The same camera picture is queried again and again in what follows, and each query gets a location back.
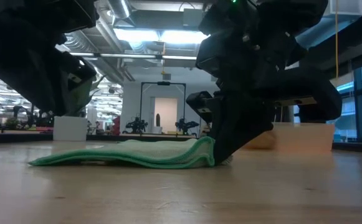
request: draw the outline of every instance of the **cloth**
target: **cloth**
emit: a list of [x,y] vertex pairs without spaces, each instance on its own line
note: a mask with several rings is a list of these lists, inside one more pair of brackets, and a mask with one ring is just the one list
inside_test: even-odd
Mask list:
[[32,166],[57,166],[82,161],[125,161],[155,169],[188,169],[214,166],[214,140],[204,137],[184,142],[128,140],[99,149],[81,149],[41,157]]

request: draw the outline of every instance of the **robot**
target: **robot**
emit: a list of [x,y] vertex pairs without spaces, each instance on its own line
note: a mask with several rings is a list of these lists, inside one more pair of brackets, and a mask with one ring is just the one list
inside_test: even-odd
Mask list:
[[146,131],[146,127],[149,124],[145,122],[145,120],[136,117],[134,121],[128,122],[125,125],[125,128],[131,128],[132,132],[129,133],[128,131],[123,131],[123,134],[142,134]]
[[[94,1],[25,2],[0,12],[0,79],[39,109],[62,116],[76,109],[70,92],[96,72],[55,45],[65,42],[66,32],[96,25]],[[320,70],[285,70],[307,53],[295,36],[319,23],[328,1],[261,2],[217,0],[199,26],[209,37],[201,43],[196,67],[216,77],[220,90],[214,96],[193,93],[186,102],[211,123],[216,164],[271,130],[276,108],[298,105],[305,121],[341,115],[341,96]],[[141,133],[146,123],[138,123],[130,128]]]
[[316,68],[286,66],[307,50],[295,36],[319,23],[327,0],[218,0],[199,25],[209,35],[196,67],[217,78],[219,91],[202,91],[186,102],[206,122],[216,140],[216,164],[273,128],[275,109],[298,105],[305,121],[341,115],[341,96]]
[[82,57],[61,52],[65,33],[96,26],[93,0],[0,1],[0,79],[42,111],[80,108],[77,87],[96,75]]
[[113,135],[120,135],[120,116],[113,119]]
[[199,126],[199,124],[195,121],[190,121],[186,123],[185,119],[181,118],[178,122],[175,122],[175,126],[178,131],[182,131],[183,135],[188,135],[188,130]]

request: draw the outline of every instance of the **wooden table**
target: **wooden table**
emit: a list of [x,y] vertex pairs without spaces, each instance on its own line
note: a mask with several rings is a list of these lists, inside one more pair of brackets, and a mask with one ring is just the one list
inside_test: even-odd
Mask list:
[[362,223],[357,153],[239,151],[231,166],[191,170],[26,164],[104,144],[1,144],[0,224]]

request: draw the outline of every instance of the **black frame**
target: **black frame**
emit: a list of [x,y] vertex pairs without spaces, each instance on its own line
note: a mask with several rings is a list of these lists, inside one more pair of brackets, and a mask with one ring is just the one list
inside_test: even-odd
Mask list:
[[185,107],[186,107],[186,83],[171,83],[171,82],[142,82],[141,83],[141,95],[140,95],[140,107],[139,107],[139,119],[142,120],[142,94],[144,84],[156,84],[161,86],[170,85],[182,85],[183,86],[183,118],[185,118]]

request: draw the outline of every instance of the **fluorescent light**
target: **fluorescent light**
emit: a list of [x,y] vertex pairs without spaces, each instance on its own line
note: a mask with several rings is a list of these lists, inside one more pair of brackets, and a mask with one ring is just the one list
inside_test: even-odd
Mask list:
[[128,30],[128,29],[114,29],[116,36],[119,40],[126,40],[129,42],[143,42],[143,41],[158,41],[157,32],[154,30]]
[[202,32],[167,30],[161,36],[161,41],[170,44],[200,44],[205,38]]
[[20,96],[20,93],[0,93],[3,96]]
[[121,100],[120,97],[118,96],[93,96],[92,99],[97,99],[97,98],[106,98],[106,100]]
[[102,57],[115,57],[115,58],[138,58],[138,59],[155,59],[155,55],[143,54],[100,54]]
[[77,52],[70,52],[71,55],[74,56],[81,56],[81,57],[93,57],[93,53],[77,53]]
[[163,55],[163,59],[173,59],[173,60],[196,60],[196,57]]

